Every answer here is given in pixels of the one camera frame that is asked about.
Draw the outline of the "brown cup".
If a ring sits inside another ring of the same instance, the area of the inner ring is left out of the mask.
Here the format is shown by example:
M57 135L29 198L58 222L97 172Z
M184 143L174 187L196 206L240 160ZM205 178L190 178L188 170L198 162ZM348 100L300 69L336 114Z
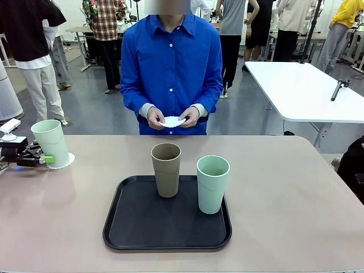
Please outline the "brown cup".
M179 190L181 149L173 143L160 143L151 150L158 194L170 198Z

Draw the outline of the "person in yellow hoodie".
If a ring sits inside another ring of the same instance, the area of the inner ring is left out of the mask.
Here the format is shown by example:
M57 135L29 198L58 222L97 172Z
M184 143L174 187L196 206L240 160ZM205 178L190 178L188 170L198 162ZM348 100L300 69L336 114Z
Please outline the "person in yellow hoodie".
M364 10L364 0L344 0L329 25L329 32L318 57L316 68L330 74L345 45L346 36L355 17Z

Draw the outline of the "person in plaid shirt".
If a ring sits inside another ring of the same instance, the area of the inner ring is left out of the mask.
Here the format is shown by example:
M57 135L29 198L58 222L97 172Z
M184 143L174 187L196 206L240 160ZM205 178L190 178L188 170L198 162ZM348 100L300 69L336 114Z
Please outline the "person in plaid shirt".
M106 94L120 87L120 72L116 53L118 21L127 11L125 0L82 0L86 21L97 41L100 57L104 64Z

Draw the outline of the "white table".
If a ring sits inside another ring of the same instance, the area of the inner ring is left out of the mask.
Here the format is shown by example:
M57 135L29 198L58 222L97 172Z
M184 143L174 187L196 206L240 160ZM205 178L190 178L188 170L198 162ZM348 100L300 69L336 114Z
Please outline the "white table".
M364 124L364 97L348 86L331 101L338 80L312 64L248 61L245 66L267 97L267 110L275 109L285 121L312 125L315 148L334 123Z

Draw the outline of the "white cylindrical air purifier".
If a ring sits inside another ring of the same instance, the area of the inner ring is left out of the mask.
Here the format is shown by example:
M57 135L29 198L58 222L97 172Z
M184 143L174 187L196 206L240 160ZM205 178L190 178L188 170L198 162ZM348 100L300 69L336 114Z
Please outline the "white cylindrical air purifier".
M0 60L0 125L12 118L21 119L23 108Z

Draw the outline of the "person in beige top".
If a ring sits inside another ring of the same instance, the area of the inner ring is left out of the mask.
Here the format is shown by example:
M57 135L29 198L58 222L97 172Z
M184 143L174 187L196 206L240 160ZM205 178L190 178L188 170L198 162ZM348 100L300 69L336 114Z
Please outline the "person in beige top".
M298 36L304 33L305 21L312 17L316 6L316 0L280 0L273 62L290 61Z

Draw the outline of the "person in grey trousers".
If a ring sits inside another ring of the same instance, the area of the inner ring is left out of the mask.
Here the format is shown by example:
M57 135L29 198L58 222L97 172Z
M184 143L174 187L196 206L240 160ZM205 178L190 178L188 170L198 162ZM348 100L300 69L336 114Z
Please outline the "person in grey trousers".
M49 55L55 70L57 87L59 91L71 90L69 65L61 39L60 29L59 27L50 27L46 19L42 21L42 24L44 35L49 45Z

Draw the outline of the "person's right forearm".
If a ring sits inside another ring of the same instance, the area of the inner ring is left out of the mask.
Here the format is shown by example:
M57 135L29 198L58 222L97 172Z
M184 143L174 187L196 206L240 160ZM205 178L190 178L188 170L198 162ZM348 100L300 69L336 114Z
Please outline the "person's right forearm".
M154 105L143 94L140 85L137 82L121 83L121 93L123 95L124 105L132 110L136 116L142 116L148 119L148 111Z

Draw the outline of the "white doily coaster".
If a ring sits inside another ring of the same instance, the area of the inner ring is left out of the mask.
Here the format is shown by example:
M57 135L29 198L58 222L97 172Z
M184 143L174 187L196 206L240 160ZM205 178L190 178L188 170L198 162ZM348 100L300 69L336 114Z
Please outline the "white doily coaster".
M69 165L71 165L73 162L74 162L74 160L75 160L75 155L73 154L73 153L71 153L71 152L69 152L68 153L68 156L69 156L69 160L68 160L68 162L65 164L65 165L63 165L63 166L61 166L61 167L54 167L52 164L50 164L50 163L47 163L46 164L46 166L49 168L49 169L62 169L62 168L65 168L65 167L67 167L67 166L69 166Z
M179 119L178 116L169 116L169 117L164 117L164 122L159 121L159 124L161 124L163 127L166 128L174 128L174 127L179 127L180 125L182 125L187 119Z

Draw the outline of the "light green cup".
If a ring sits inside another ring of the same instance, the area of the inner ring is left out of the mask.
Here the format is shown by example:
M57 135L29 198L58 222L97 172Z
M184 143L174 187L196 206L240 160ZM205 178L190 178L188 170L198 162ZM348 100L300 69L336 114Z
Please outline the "light green cup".
M65 167L69 163L68 147L60 121L49 119L37 122L31 126L31 132L43 154L53 157L54 162L50 164L50 167Z
M221 156L206 155L197 161L196 167L198 207L205 214L215 214L221 207L230 164Z

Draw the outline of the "black rod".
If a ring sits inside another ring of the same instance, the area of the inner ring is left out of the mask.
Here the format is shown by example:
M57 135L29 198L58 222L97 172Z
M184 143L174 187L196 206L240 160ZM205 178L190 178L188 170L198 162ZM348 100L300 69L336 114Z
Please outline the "black rod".
M346 80L340 79L340 80L338 80L337 86L336 86L330 100L335 101L340 89L341 88L347 88L349 85L350 85L350 80L349 79L346 79Z

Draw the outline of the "person in grey t-shirt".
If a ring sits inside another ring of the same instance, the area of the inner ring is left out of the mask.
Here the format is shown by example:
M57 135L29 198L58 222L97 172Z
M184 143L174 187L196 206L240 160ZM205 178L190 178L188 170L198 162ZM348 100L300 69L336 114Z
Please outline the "person in grey t-shirt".
M228 89L233 86L245 14L245 0L218 0L216 11L221 20L219 35L222 51L221 98L228 97Z

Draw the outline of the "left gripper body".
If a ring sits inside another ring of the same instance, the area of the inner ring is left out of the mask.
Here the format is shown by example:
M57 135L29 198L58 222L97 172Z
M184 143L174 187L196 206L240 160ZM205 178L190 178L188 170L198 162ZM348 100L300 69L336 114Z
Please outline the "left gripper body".
M0 140L0 159L16 159L28 146L26 137L17 137L9 142Z

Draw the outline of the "person in blue shirt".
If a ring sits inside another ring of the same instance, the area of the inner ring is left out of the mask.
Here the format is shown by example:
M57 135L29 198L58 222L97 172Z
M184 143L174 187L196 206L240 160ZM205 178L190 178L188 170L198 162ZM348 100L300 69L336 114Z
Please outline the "person in blue shirt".
M150 13L124 33L121 83L137 82L164 117L180 117L204 84L222 83L220 36L212 24L192 13L191 0L150 2ZM162 130L152 129L140 115L136 119L142 135L205 135L209 115L199 117L194 127Z

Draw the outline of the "person's left forearm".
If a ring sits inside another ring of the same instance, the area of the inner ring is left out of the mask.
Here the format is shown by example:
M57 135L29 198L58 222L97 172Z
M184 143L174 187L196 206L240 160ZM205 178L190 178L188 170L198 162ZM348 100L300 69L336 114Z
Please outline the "person's left forearm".
M197 96L197 99L191 107L195 107L198 111L198 116L207 117L216 109L216 103L222 91L222 83L220 81L212 81L204 84L202 92Z

